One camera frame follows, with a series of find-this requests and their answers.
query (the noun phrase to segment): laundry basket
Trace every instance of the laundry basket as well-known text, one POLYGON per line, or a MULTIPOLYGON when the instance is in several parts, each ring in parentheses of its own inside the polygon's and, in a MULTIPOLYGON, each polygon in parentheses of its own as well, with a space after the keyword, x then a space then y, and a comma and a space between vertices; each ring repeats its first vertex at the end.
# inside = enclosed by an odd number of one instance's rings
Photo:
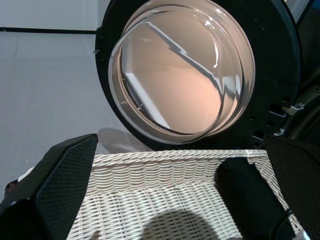
MULTIPOLYGON (((241 237, 215 187, 227 158, 255 164, 288 208, 264 150, 174 150, 97 155, 68 239, 231 239, 241 237)), ((303 230, 294 215, 295 233, 303 230)))

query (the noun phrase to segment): washing machine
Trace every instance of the washing machine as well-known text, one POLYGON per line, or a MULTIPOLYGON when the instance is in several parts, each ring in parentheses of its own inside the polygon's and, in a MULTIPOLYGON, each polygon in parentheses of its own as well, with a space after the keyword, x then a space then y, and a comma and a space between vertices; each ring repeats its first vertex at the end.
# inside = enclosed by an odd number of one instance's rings
POLYGON ((258 149, 267 136, 317 145, 301 135, 320 112, 296 118, 320 95, 313 3, 112 0, 94 52, 107 102, 154 150, 258 149))

